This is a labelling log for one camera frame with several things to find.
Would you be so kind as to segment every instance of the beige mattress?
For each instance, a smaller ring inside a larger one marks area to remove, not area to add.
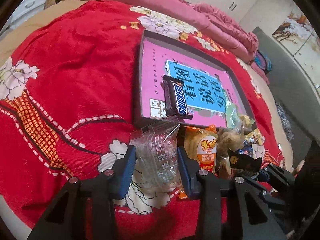
[[[85,1],[80,0],[65,0],[56,5],[49,7],[48,9],[39,12],[37,15],[33,16],[23,24],[21,24],[17,29],[8,33],[3,40],[0,41],[0,66],[4,64],[7,58],[12,54],[12,52],[24,41],[24,39],[31,34],[33,31],[47,25],[53,19],[61,16],[62,14],[78,8]],[[293,162],[293,153],[290,143],[288,142],[284,130],[281,125],[280,118],[277,113],[274,98],[264,80],[251,68],[248,66],[248,72],[253,77],[255,83],[260,89],[261,95],[268,105],[269,111],[272,116],[272,126],[274,129],[276,141],[280,143],[283,155],[285,157],[285,166],[287,170],[291,170]],[[4,199],[0,196],[0,214],[5,221],[9,230],[14,234],[17,240],[27,239],[30,233],[30,228],[26,227],[18,217],[15,216],[13,212],[10,212]],[[17,230],[17,224],[23,224],[21,230]]]

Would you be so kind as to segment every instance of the chocolate bar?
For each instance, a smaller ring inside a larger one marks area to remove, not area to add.
[[[188,109],[183,92],[184,82],[177,78],[164,75],[163,84],[167,115],[176,114],[183,119],[192,119],[193,113],[190,113]]]

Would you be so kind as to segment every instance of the silver bolt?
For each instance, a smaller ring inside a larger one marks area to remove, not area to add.
[[[113,170],[112,169],[107,169],[104,171],[104,175],[106,176],[111,176],[113,174]]]
[[[78,181],[77,177],[72,177],[69,179],[69,183],[71,183],[71,184],[75,184],[77,181]]]
[[[244,179],[242,177],[236,177],[236,182],[242,184],[244,183]]]
[[[204,170],[204,169],[201,169],[201,170],[199,170],[198,172],[199,172],[199,174],[202,175],[202,176],[208,175],[208,171],[207,171],[207,170]]]

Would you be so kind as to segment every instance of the red floral bed sheet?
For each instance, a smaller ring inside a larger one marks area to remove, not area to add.
[[[254,147],[256,156],[263,165],[283,160],[267,105],[240,59],[169,16],[89,1],[33,32],[0,67],[0,194],[29,227],[68,178],[92,178],[124,156],[134,130],[133,76],[144,29],[229,66],[265,137],[264,146]],[[177,189],[147,194],[144,182],[137,164],[128,194],[115,201],[120,238],[194,234],[199,201],[177,201]]]

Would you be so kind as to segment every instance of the transparent plastic package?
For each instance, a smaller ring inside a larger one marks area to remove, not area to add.
[[[168,191],[181,186],[177,157],[177,133],[180,127],[176,115],[148,125],[130,134],[130,144],[136,147],[137,161],[150,191]]]

